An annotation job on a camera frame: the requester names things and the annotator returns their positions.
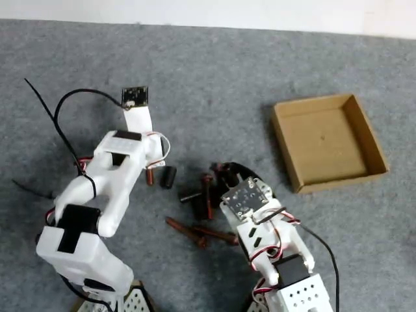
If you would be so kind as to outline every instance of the cardboard box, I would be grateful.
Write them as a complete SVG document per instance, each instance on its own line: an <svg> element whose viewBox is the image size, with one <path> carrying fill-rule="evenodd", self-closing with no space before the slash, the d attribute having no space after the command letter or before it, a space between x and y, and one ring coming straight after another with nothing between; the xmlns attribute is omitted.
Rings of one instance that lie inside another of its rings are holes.
<svg viewBox="0 0 416 312"><path fill-rule="evenodd" d="M361 183L389 171L352 94L278 103L272 115L295 192Z"/></svg>

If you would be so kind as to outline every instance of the white perforated base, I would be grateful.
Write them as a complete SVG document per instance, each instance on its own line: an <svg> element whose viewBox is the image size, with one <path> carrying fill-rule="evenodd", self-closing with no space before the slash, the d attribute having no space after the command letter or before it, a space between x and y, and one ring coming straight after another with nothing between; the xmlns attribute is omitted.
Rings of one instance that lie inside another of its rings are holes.
<svg viewBox="0 0 416 312"><path fill-rule="evenodd" d="M107 308L102 304L92 304L84 302L78 309L78 312L108 312ZM150 312L150 309L144 299L140 289L133 289L124 302L123 311L118 312Z"/></svg>
<svg viewBox="0 0 416 312"><path fill-rule="evenodd" d="M261 295L257 295L256 299L259 302L264 302L265 297ZM247 312L268 312L268 311L264 306L256 302L252 302L252 304L250 304L250 306L248 307Z"/></svg>
<svg viewBox="0 0 416 312"><path fill-rule="evenodd" d="M275 293L266 294L270 312L332 312L330 297L319 274Z"/></svg>

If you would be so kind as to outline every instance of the brown cylinder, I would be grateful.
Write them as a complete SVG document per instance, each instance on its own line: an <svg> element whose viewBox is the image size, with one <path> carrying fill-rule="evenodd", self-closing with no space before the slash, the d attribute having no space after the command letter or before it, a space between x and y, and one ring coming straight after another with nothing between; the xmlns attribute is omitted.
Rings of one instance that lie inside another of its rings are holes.
<svg viewBox="0 0 416 312"><path fill-rule="evenodd" d="M150 187L154 184L153 169L146 169L146 183Z"/></svg>

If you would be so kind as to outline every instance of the white robotic arm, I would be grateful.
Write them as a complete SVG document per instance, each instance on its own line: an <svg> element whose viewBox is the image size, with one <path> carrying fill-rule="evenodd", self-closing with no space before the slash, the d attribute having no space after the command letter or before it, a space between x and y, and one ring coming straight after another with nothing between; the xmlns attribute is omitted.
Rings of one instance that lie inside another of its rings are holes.
<svg viewBox="0 0 416 312"><path fill-rule="evenodd" d="M116 233L141 171L164 165L166 157L164 136L152 131L148 106L124 114L128 131L104 136L85 169L87 177L76 177L55 199L55 225L44 227L36 247L61 276L82 285L91 296L112 302L112 307L116 301L124 306L133 271L108 251L101 237ZM95 196L106 196L106 206L87 206Z"/></svg>
<svg viewBox="0 0 416 312"><path fill-rule="evenodd" d="M271 188L259 178L249 178L222 199L222 212L252 268L263 276L253 290L255 302L249 311L332 312L322 279L313 273L313 256L294 227L298 220L285 211ZM283 251L289 256L283 258Z"/></svg>

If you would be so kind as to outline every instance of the cylindrical block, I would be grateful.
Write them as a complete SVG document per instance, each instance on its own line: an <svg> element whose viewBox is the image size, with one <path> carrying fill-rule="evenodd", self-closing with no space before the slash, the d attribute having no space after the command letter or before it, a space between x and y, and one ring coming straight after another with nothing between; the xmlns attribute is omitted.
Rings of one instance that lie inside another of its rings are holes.
<svg viewBox="0 0 416 312"><path fill-rule="evenodd" d="M154 181L153 169L146 169L146 183L149 186L152 186L153 181Z"/></svg>
<svg viewBox="0 0 416 312"><path fill-rule="evenodd" d="M161 179L161 187L164 189L171 189L174 185L176 176L176 167L167 166L164 169L163 176Z"/></svg>

